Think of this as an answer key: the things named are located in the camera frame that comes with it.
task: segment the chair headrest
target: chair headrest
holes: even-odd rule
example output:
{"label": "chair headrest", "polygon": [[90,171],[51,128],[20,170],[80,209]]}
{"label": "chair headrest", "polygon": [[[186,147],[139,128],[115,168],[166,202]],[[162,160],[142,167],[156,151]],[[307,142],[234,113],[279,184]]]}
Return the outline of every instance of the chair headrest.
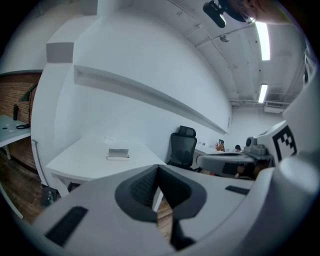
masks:
{"label": "chair headrest", "polygon": [[190,127],[180,125],[179,135],[188,136],[188,137],[196,137],[196,130]]}

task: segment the air vent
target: air vent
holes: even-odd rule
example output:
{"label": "air vent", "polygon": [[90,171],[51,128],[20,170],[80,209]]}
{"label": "air vent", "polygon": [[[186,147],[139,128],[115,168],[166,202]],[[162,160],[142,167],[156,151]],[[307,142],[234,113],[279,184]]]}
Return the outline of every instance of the air vent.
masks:
{"label": "air vent", "polygon": [[268,101],[264,105],[264,112],[280,114],[286,109],[287,103]]}

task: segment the wooden floor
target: wooden floor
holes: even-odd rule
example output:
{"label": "wooden floor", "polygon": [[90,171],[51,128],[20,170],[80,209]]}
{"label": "wooden floor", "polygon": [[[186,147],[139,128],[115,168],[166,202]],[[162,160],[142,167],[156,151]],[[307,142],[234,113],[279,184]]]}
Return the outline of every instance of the wooden floor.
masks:
{"label": "wooden floor", "polygon": [[[44,210],[40,205],[42,186],[37,174],[23,168],[0,151],[0,183],[23,215],[23,220],[32,224]],[[172,227],[172,209],[162,200],[158,209],[158,228],[166,240],[170,240]]]}

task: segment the white ceiling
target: white ceiling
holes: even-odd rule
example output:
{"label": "white ceiling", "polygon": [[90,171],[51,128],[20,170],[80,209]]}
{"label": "white ceiling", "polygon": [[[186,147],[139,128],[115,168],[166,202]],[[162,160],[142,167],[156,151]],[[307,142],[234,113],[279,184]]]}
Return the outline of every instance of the white ceiling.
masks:
{"label": "white ceiling", "polygon": [[[168,23],[202,53],[219,76],[234,105],[257,102],[261,84],[268,84],[267,101],[290,103],[303,86],[305,40],[293,25],[268,25],[270,60],[261,60],[255,25],[225,15],[219,28],[204,12],[209,0],[132,0],[131,5]],[[229,42],[218,37],[229,33]]]}

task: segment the wall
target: wall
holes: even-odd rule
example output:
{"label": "wall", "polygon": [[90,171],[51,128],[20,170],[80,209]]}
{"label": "wall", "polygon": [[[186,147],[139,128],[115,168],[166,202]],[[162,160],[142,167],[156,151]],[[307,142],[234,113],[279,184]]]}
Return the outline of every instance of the wall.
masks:
{"label": "wall", "polygon": [[70,112],[75,105],[72,90],[74,67],[71,63],[48,63],[41,75],[34,98],[31,138],[38,142],[39,159],[35,143],[32,151],[35,165],[43,184],[46,184],[41,167],[51,187],[55,187],[50,171],[46,168],[58,154],[77,141],[78,125],[73,123]]}
{"label": "wall", "polygon": [[0,59],[0,74],[42,71],[47,63],[47,41],[61,25],[80,13],[80,3],[72,3],[53,7],[37,18],[26,19],[4,50]]}
{"label": "wall", "polygon": [[81,0],[84,15],[109,16],[127,7],[131,0]]}
{"label": "wall", "polygon": [[[17,104],[19,107],[17,119],[28,123],[29,104],[31,104],[32,111],[37,88],[32,91],[31,101],[19,102],[19,99],[34,85],[34,83],[39,82],[40,76],[41,73],[22,73],[0,76],[0,115],[7,115],[13,118],[14,105]],[[30,137],[11,143],[9,149],[12,157],[36,172]]]}
{"label": "wall", "polygon": [[234,108],[230,134],[224,137],[225,149],[233,151],[240,145],[243,150],[248,137],[258,136],[283,120],[282,114],[267,113],[263,109]]}
{"label": "wall", "polygon": [[74,63],[174,98],[228,132],[231,106],[215,72],[176,30],[134,8],[114,14]]}
{"label": "wall", "polygon": [[82,85],[75,87],[75,93],[77,111],[69,124],[80,124],[77,127],[80,136],[92,133],[101,141],[105,136],[134,137],[165,162],[171,152],[170,135],[179,126],[194,128],[197,139],[207,145],[221,138],[212,129],[140,100]]}

